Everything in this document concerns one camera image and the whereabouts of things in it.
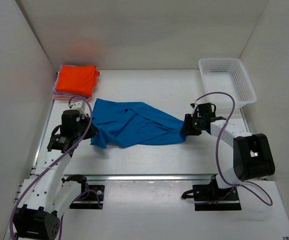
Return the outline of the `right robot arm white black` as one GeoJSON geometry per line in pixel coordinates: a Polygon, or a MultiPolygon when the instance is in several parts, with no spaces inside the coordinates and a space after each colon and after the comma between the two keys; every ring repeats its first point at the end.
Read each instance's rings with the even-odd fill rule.
{"type": "Polygon", "coordinates": [[[208,184],[196,185],[186,191],[182,198],[196,198],[197,201],[218,201],[225,199],[237,186],[248,180],[272,176],[275,164],[266,135],[253,134],[230,124],[222,116],[216,115],[213,103],[192,103],[193,112],[186,114],[181,135],[199,136],[207,132],[217,138],[216,145],[221,141],[233,150],[232,167],[219,171],[211,177],[208,184]]]}

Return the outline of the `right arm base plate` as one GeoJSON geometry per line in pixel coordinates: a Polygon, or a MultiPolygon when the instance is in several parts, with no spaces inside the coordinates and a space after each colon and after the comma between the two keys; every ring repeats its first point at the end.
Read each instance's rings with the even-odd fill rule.
{"type": "Polygon", "coordinates": [[[193,199],[196,212],[242,210],[237,188],[218,188],[213,180],[208,184],[194,184],[181,198],[193,199]]]}

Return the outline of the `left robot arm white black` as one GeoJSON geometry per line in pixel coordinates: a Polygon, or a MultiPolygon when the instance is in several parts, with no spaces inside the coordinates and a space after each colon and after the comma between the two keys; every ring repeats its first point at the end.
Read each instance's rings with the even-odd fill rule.
{"type": "Polygon", "coordinates": [[[82,140],[98,133],[92,119],[81,110],[65,110],[61,124],[51,133],[44,160],[44,170],[23,191],[10,216],[10,236],[33,240],[60,238],[65,211],[72,202],[89,194],[87,179],[81,174],[64,178],[82,140]]]}

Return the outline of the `blue t shirt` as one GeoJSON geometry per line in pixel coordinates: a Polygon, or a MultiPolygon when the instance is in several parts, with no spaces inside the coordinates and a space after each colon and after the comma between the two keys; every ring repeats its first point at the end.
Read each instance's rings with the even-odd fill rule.
{"type": "Polygon", "coordinates": [[[98,134],[90,144],[105,149],[134,145],[163,146],[186,141],[180,131],[184,122],[144,102],[95,101],[92,124],[98,134]]]}

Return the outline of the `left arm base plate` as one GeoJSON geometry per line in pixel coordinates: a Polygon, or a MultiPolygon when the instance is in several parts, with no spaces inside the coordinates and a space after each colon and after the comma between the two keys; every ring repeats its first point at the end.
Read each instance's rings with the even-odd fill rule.
{"type": "Polygon", "coordinates": [[[70,205],[70,209],[78,210],[102,210],[104,205],[105,186],[98,184],[89,184],[91,190],[85,193],[78,200],[70,205]]]}

